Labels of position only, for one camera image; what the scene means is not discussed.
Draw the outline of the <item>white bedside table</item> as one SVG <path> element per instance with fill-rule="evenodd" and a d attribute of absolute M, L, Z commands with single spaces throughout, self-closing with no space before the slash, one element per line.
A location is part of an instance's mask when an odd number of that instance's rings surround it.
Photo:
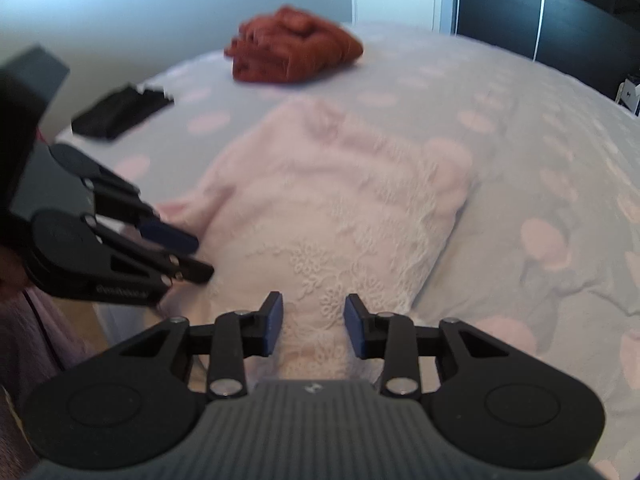
<path fill-rule="evenodd" d="M 639 115 L 639 86 L 629 78 L 626 78 L 618 87 L 615 103 L 625 107 L 636 116 Z"/>

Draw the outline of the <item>grey polka dot bedsheet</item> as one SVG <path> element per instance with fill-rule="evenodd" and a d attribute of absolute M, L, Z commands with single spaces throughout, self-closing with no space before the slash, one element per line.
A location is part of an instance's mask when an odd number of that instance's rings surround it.
<path fill-rule="evenodd" d="M 605 477 L 639 472 L 639 121 L 557 70 L 462 37 L 359 25 L 356 64 L 306 84 L 241 84 L 213 52 L 155 76 L 174 104 L 114 141 L 61 133 L 162 217 L 228 146 L 292 99 L 473 157 L 468 198 L 408 313 L 460 318 L 600 396 Z M 99 307 L 122 340 L 164 314 Z"/>

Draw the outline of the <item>small black cloth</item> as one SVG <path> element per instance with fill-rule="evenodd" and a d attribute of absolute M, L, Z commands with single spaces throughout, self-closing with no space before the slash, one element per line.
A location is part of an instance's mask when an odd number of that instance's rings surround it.
<path fill-rule="evenodd" d="M 122 87 L 72 119 L 73 134 L 94 140 L 117 139 L 155 113 L 174 104 L 163 90 Z"/>

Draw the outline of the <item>light pink fleece garment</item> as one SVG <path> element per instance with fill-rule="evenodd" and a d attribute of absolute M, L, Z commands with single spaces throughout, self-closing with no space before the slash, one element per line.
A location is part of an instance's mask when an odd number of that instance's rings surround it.
<path fill-rule="evenodd" d="M 352 350 L 345 299 L 410 311 L 468 198 L 472 168 L 457 141 L 413 142 L 326 101 L 288 100 L 163 206 L 215 273 L 203 286 L 176 285 L 160 310 L 207 324 L 276 290 L 282 330 L 271 358 L 248 362 L 251 382 L 375 380 L 380 364 Z"/>

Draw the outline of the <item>black sliding wardrobe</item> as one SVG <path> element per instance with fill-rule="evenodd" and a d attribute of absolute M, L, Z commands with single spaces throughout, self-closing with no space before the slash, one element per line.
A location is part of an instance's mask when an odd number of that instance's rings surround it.
<path fill-rule="evenodd" d="M 639 71 L 639 0 L 458 0 L 456 32 L 608 98 Z"/>

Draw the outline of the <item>rust red folded garment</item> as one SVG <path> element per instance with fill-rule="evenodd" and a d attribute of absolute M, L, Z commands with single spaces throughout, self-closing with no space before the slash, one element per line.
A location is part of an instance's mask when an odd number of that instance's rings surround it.
<path fill-rule="evenodd" d="M 224 48 L 233 79 L 249 84 L 300 84 L 361 55 L 362 43 L 342 26 L 294 6 L 241 23 Z"/>

